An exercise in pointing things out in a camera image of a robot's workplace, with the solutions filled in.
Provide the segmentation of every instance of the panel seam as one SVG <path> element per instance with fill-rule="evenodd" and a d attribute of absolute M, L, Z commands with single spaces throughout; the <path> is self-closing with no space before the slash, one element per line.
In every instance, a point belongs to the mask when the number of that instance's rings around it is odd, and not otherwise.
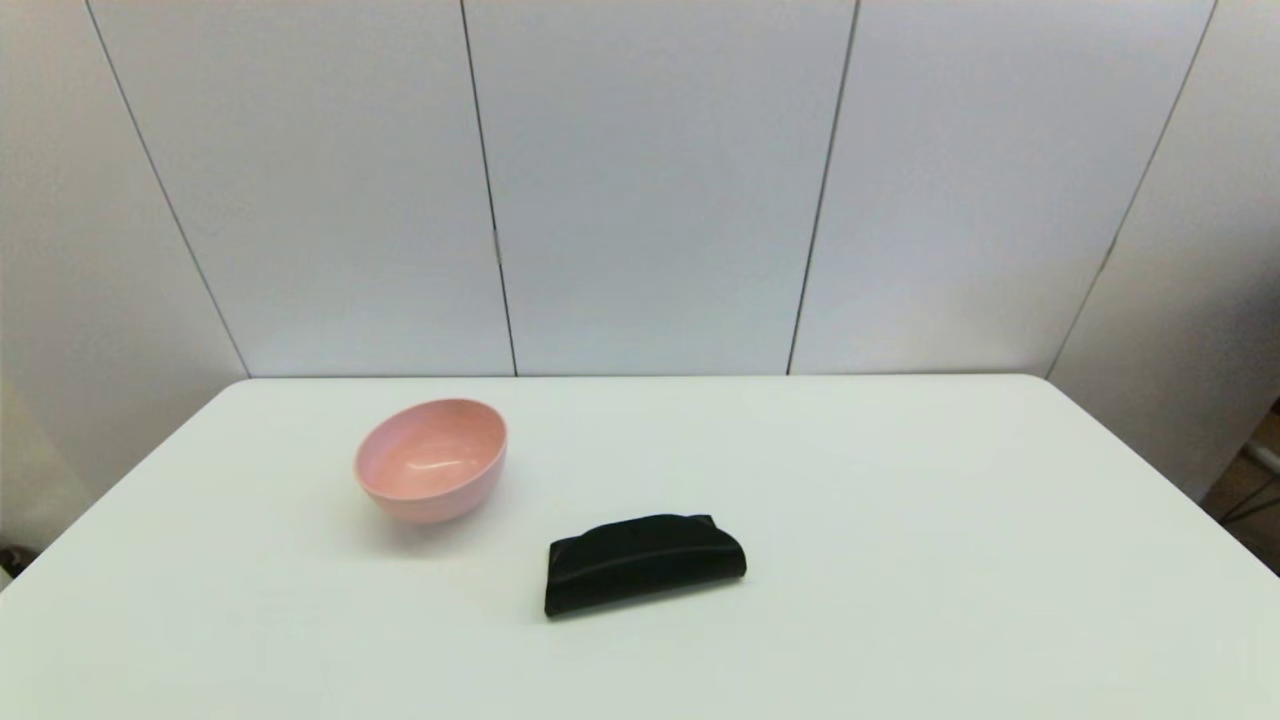
<path fill-rule="evenodd" d="M 111 70 L 111 78 L 115 81 L 115 90 L 120 94 L 120 100 L 124 102 L 124 110 L 129 114 L 129 122 L 133 123 L 133 132 L 138 136 L 138 143 L 142 146 L 142 154 L 147 159 L 147 165 L 151 167 L 151 176 L 156 179 L 156 186 L 160 187 L 160 195 L 164 196 L 164 202 L 169 208 L 169 217 L 173 218 L 173 224 L 178 228 L 178 236 L 182 237 L 182 243 L 187 249 L 187 255 L 191 258 L 192 265 L 196 268 L 196 274 L 200 275 L 201 284 L 205 286 L 205 292 L 209 293 L 209 301 L 214 305 L 214 313 L 218 315 L 218 322 L 223 324 L 223 332 L 227 333 L 227 340 L 232 343 L 232 350 L 236 351 L 236 357 L 239 360 L 241 369 L 244 370 L 244 375 L 252 378 L 253 374 L 248 370 L 248 364 L 244 363 L 244 354 L 241 352 L 239 345 L 236 343 L 236 336 L 232 334 L 230 325 L 227 324 L 227 316 L 223 314 L 223 309 L 218 305 L 218 297 L 214 296 L 214 290 L 209 286 L 209 278 L 205 277 L 205 269 L 200 266 L 200 260 L 196 259 L 196 251 L 191 247 L 191 241 L 187 240 L 187 231 L 182 227 L 182 220 L 178 218 L 178 211 L 173 206 L 173 200 L 169 197 L 169 191 L 164 186 L 164 181 L 160 179 L 160 170 L 156 168 L 155 159 L 151 158 L 151 149 L 147 147 L 147 141 L 142 137 L 142 127 L 138 124 L 138 118 L 133 113 L 133 106 L 129 105 L 129 97 L 124 94 L 124 85 L 120 82 L 120 73 L 115 70 L 115 63 L 111 60 L 111 53 L 106 49 L 106 40 L 102 37 L 102 28 L 97 24 L 97 15 L 93 14 L 93 5 L 90 0 L 84 0 L 84 9 L 88 12 L 88 19 L 93 23 L 93 33 L 97 35 L 97 44 L 102 47 L 102 56 L 106 58 L 106 67 Z"/>
<path fill-rule="evenodd" d="M 1062 345 L 1059 346 L 1057 354 L 1053 355 L 1053 361 L 1050 363 L 1048 370 L 1044 373 L 1044 379 L 1048 379 L 1057 369 L 1057 361 L 1062 359 L 1062 352 L 1066 351 L 1066 345 L 1071 340 L 1071 333 L 1075 332 L 1075 325 L 1080 322 L 1080 316 L 1084 315 L 1084 306 L 1089 304 L 1089 297 L 1093 295 L 1093 288 L 1098 284 L 1098 278 L 1107 269 L 1107 263 L 1111 261 L 1111 255 L 1116 250 L 1116 243 L 1120 242 L 1120 233 L 1124 232 L 1125 223 L 1129 222 L 1129 214 L 1133 213 L 1134 205 L 1138 202 L 1138 196 L 1142 193 L 1142 186 L 1147 182 L 1147 173 L 1151 172 L 1151 165 L 1156 161 L 1156 155 L 1160 154 L 1160 145 L 1165 141 L 1165 133 L 1169 132 L 1169 126 L 1174 119 L 1174 113 L 1178 111 L 1178 102 L 1183 99 L 1183 91 L 1187 90 L 1187 82 L 1192 77 L 1192 70 L 1196 68 L 1196 60 L 1199 58 L 1201 47 L 1204 46 L 1204 38 L 1208 36 L 1208 28 L 1213 24 L 1213 13 L 1217 12 L 1219 0 L 1213 0 L 1213 6 L 1208 10 L 1208 18 L 1204 19 L 1204 28 L 1201 29 L 1199 40 L 1196 41 L 1196 50 L 1192 53 L 1190 63 L 1187 64 L 1187 74 L 1183 76 L 1181 85 L 1178 86 L 1178 94 L 1174 95 L 1174 102 L 1169 106 L 1169 114 L 1165 115 L 1165 124 L 1160 128 L 1160 135 L 1156 136 L 1156 145 L 1151 149 L 1151 155 L 1147 158 L 1147 164 L 1142 169 L 1142 174 L 1138 177 L 1138 184 L 1133 190 L 1133 195 L 1129 197 L 1129 205 L 1124 209 L 1124 215 L 1120 217 L 1120 224 L 1116 225 L 1116 232 L 1111 236 L 1111 245 L 1107 246 L 1106 255 L 1102 256 L 1102 263 L 1098 265 L 1098 270 L 1093 274 L 1093 279 L 1089 281 L 1089 288 L 1084 292 L 1084 299 L 1080 300 L 1080 306 L 1075 309 L 1075 316 L 1071 318 L 1071 324 L 1068 325 L 1066 333 L 1062 336 Z"/>
<path fill-rule="evenodd" d="M 493 182 L 489 179 L 489 151 L 484 142 L 484 123 L 480 122 L 480 88 L 476 86 L 476 64 L 471 56 L 471 29 L 467 27 L 466 0 L 458 0 L 458 12 L 462 13 L 462 38 L 467 46 L 467 69 L 471 72 L 471 100 L 476 109 L 476 133 L 480 136 L 480 161 L 484 164 L 484 187 L 489 197 L 489 223 L 493 227 L 493 254 L 498 261 L 498 284 L 502 287 L 502 310 L 507 316 L 507 343 L 511 347 L 511 373 L 520 377 L 520 365 L 516 363 L 516 334 L 511 329 L 511 304 L 507 301 L 507 274 L 502 266 L 502 243 L 498 241 L 498 214 L 493 206 Z"/>
<path fill-rule="evenodd" d="M 827 196 L 827 178 L 831 176 L 831 156 L 836 151 L 836 131 L 840 128 L 840 111 L 845 105 L 845 85 L 849 82 L 849 61 L 854 55 L 854 35 L 858 32 L 858 15 L 863 3 L 854 3 L 854 17 L 849 23 L 849 40 L 845 44 L 845 64 L 840 70 L 840 88 L 836 92 L 836 111 L 831 119 L 831 136 L 827 138 L 827 159 L 822 165 L 822 184 L 818 186 L 818 205 L 813 215 L 813 231 L 809 233 L 809 254 L 805 256 L 804 279 L 800 282 L 800 301 L 796 306 L 796 322 L 791 332 L 791 351 L 787 354 L 787 373 L 796 357 L 796 341 L 800 338 L 800 319 L 804 316 L 804 300 L 809 292 L 809 270 L 813 268 L 813 250 L 818 243 L 818 225 L 822 222 L 822 205 Z"/>

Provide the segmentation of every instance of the bowl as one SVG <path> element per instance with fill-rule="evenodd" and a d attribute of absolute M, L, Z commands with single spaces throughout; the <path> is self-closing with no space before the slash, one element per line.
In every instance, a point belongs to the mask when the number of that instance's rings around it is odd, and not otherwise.
<path fill-rule="evenodd" d="M 475 400 L 435 400 L 397 413 L 356 452 L 356 479 L 388 515 L 443 523 L 484 502 L 507 456 L 507 424 Z"/>

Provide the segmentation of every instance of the white backdrop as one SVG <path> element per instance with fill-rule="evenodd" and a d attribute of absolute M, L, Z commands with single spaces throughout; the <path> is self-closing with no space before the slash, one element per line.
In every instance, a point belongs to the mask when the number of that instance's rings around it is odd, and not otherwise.
<path fill-rule="evenodd" d="M 246 365 L 1065 343 L 1050 378 L 1193 496 L 1280 392 L 1270 4 L 1220 0 L 1158 149 L 1210 0 L 91 5 L 101 44 L 78 0 L 3 5 L 0 341 L 99 491 Z"/>

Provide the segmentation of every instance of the bowl rim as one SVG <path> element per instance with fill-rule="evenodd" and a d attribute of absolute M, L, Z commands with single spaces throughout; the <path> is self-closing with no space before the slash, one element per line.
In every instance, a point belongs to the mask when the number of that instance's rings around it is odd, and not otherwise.
<path fill-rule="evenodd" d="M 365 446 L 367 446 L 369 441 L 372 439 L 372 437 L 375 434 L 378 434 L 378 430 L 383 429 L 383 427 L 390 424 L 393 420 L 396 420 L 401 415 L 408 415 L 410 413 L 421 410 L 422 407 L 426 407 L 429 405 L 443 405 L 445 402 L 466 402 L 466 404 L 470 404 L 470 405 L 479 405 L 480 407 L 484 407 L 485 410 L 493 413 L 495 418 L 498 418 L 498 424 L 502 427 L 502 445 L 498 446 L 498 451 L 493 454 L 493 457 L 489 459 L 489 462 L 486 462 L 484 468 L 481 468 L 480 470 L 477 470 L 474 475 L 471 475 L 466 480 L 458 483 L 457 486 L 454 486 L 454 487 L 452 487 L 449 489 L 440 491 L 440 492 L 433 492 L 433 493 L 428 493 L 428 495 L 417 495 L 417 496 L 412 496 L 412 497 L 401 497 L 401 496 L 394 496 L 394 495 L 387 495 L 387 493 L 379 492 L 378 489 L 374 489 L 374 488 L 369 487 L 369 483 L 365 482 L 365 474 L 360 471 L 360 456 L 364 455 Z M 387 500 L 387 501 L 390 501 L 390 502 L 421 502 L 424 500 L 436 500 L 436 498 L 447 497 L 449 495 L 453 495 L 456 492 L 462 491 L 463 488 L 466 488 L 471 483 L 474 483 L 474 482 L 479 480 L 480 478 L 483 478 L 489 470 L 492 470 L 493 466 L 497 465 L 498 461 L 502 460 L 502 457 L 507 454 L 507 438 L 508 438 L 508 436 L 509 436 L 509 433 L 507 430 L 507 419 L 502 416 L 502 413 L 499 413 L 497 407 L 494 407 L 493 405 L 489 405 L 488 402 L 483 402 L 483 401 L 479 401 L 479 400 L 472 400 L 470 397 L 440 397 L 440 398 L 436 398 L 436 400 L 428 400 L 426 402 L 419 402 L 417 405 L 410 405 L 408 407 L 404 407 L 403 410 L 399 410 L 398 413 L 394 413 L 394 414 L 387 416 L 383 421 L 380 421 L 376 425 L 374 425 L 374 429 L 369 430 L 369 433 L 365 434 L 365 439 L 360 441 L 360 446 L 356 448 L 356 456 L 355 456 L 355 459 L 352 459 L 352 470 L 353 470 L 353 473 L 356 475 L 356 482 L 360 483 L 360 487 L 366 493 L 369 493 L 369 495 L 371 495 L 374 497 L 378 497 L 380 500 Z"/>

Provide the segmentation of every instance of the tabletop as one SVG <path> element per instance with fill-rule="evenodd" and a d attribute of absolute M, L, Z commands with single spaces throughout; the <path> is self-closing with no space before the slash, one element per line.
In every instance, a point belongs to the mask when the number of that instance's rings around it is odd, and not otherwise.
<path fill-rule="evenodd" d="M 474 397 L 474 514 L 352 477 Z M 709 514 L 736 583 L 543 616 L 548 544 Z M 0 593 L 0 717 L 1280 716 L 1280 580 L 1021 375 L 236 384 Z"/>

